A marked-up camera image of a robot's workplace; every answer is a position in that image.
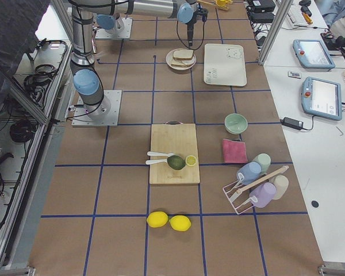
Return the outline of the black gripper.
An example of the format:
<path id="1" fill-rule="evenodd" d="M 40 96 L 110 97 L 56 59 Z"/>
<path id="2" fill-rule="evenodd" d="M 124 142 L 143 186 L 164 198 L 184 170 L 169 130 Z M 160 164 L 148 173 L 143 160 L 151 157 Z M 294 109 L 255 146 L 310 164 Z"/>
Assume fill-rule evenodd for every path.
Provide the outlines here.
<path id="1" fill-rule="evenodd" d="M 198 47 L 201 47 L 205 39 L 205 24 L 208 19 L 208 10 L 203 8 L 199 3 L 196 11 L 193 13 L 192 19 L 186 24 L 187 25 L 187 43 L 188 47 L 193 47 L 194 38 L 194 26 L 198 20 L 202 21 L 202 39 Z"/>

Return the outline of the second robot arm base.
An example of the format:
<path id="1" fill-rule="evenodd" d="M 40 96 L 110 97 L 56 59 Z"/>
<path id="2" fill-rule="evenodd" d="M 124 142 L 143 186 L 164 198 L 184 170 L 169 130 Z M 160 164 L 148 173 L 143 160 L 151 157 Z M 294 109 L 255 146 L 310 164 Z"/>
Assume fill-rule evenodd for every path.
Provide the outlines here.
<path id="1" fill-rule="evenodd" d="M 132 30 L 132 18 L 122 18 L 98 14 L 95 18 L 97 24 L 95 38 L 97 40 L 129 39 Z"/>

